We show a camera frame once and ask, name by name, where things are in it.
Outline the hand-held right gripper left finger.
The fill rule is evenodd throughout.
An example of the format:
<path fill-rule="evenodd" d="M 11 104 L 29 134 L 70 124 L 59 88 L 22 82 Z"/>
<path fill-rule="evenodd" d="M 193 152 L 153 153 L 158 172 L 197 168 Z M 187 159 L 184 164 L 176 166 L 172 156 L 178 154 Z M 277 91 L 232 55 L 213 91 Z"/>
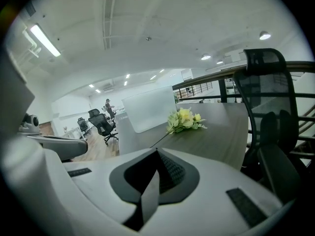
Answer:
<path fill-rule="evenodd" d="M 136 205 L 134 213 L 123 223 L 139 231 L 159 204 L 160 156 L 153 149 L 116 167 L 109 177 L 114 192 L 125 202 Z"/>

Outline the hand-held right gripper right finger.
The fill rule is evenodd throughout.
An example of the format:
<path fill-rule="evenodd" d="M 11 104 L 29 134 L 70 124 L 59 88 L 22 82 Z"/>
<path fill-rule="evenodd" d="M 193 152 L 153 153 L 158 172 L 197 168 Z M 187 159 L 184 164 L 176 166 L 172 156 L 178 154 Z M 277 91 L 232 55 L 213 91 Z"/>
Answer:
<path fill-rule="evenodd" d="M 160 162 L 159 205 L 177 204 L 185 200 L 197 188 L 200 181 L 199 171 L 185 160 L 166 152 L 157 150 Z"/>

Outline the yellow flowers bouquet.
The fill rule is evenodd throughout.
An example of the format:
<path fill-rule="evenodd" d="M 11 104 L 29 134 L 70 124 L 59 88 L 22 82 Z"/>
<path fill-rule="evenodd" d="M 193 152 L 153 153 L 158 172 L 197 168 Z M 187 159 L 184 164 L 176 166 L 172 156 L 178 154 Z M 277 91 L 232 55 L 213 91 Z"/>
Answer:
<path fill-rule="evenodd" d="M 151 147 L 153 148 L 168 135 L 177 134 L 190 129 L 207 129 L 207 127 L 203 124 L 205 120 L 206 119 L 203 119 L 200 114 L 194 114 L 191 111 L 191 108 L 185 109 L 181 107 L 178 111 L 174 111 L 168 116 L 166 134 Z"/>

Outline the group of ceiling panel lights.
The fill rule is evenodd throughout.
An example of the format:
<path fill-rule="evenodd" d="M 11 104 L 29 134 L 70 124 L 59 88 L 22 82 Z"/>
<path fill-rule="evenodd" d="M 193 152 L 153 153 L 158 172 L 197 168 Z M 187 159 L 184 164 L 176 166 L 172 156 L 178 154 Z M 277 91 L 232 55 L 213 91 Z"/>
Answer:
<path fill-rule="evenodd" d="M 159 78 L 165 69 L 145 71 L 139 73 L 126 74 L 124 76 L 118 76 L 115 78 L 103 80 L 93 84 L 93 87 L 90 89 L 94 89 L 96 93 L 102 93 L 112 90 L 123 89 L 128 86 L 139 86 L 144 84 L 149 84 L 154 82 L 157 78 Z"/>

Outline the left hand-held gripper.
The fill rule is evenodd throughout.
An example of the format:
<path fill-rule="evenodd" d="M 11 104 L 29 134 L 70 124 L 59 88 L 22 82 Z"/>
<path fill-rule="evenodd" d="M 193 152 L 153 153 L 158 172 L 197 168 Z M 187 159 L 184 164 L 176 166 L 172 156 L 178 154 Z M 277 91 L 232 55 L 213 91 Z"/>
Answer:
<path fill-rule="evenodd" d="M 28 135 L 28 138 L 33 138 L 43 148 L 56 152 L 61 161 L 73 159 L 88 151 L 88 143 L 85 140 L 48 135 Z"/>

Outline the black metal railing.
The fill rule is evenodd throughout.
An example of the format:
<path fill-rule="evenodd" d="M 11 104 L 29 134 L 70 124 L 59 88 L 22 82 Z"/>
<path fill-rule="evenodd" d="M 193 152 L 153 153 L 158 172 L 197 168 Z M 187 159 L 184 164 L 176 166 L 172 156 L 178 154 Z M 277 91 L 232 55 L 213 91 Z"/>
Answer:
<path fill-rule="evenodd" d="M 213 73 L 194 79 L 185 79 L 174 85 L 173 91 L 179 102 L 204 102 L 206 99 L 222 103 L 241 102 L 241 95 L 232 77 L 246 68 L 240 61 L 233 66 L 220 66 Z M 315 62 L 289 61 L 288 71 L 292 77 L 299 114 L 299 137 L 292 155 L 303 160 L 315 159 Z"/>

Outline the long tube ceiling light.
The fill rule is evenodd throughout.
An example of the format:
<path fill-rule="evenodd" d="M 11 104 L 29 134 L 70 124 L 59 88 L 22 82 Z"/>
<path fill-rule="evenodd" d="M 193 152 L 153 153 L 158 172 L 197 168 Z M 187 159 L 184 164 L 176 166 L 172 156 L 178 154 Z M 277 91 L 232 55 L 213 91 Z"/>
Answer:
<path fill-rule="evenodd" d="M 39 25 L 33 25 L 30 31 L 54 57 L 61 55 L 60 51 L 52 44 Z"/>

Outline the translucent white plastic bin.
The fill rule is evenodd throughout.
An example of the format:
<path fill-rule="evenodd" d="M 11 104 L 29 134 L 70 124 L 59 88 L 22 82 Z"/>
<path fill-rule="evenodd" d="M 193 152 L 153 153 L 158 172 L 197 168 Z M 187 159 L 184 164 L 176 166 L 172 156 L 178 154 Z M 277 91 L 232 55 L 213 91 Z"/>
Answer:
<path fill-rule="evenodd" d="M 122 100 L 129 121 L 136 133 L 142 133 L 167 122 L 176 111 L 171 86 L 136 94 Z"/>

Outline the black mesh office chair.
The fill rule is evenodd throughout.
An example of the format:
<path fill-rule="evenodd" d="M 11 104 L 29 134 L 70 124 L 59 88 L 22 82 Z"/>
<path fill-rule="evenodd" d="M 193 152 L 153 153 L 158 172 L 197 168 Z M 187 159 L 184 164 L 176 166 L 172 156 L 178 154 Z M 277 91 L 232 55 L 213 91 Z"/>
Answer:
<path fill-rule="evenodd" d="M 247 108 L 252 141 L 243 167 L 260 170 L 265 186 L 283 204 L 294 200 L 307 180 L 305 165 L 289 155 L 299 120 L 292 77 L 276 49 L 245 49 L 247 66 L 233 80 Z"/>

